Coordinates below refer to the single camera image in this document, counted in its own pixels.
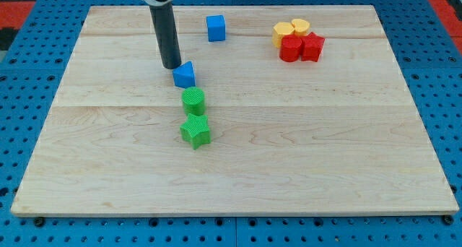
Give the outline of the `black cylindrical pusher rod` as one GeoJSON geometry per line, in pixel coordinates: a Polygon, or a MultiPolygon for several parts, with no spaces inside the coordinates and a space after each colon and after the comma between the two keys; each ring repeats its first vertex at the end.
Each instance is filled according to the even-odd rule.
{"type": "Polygon", "coordinates": [[[172,2],[150,6],[149,9],[162,65],[166,69],[175,69],[182,64],[182,60],[172,2]]]}

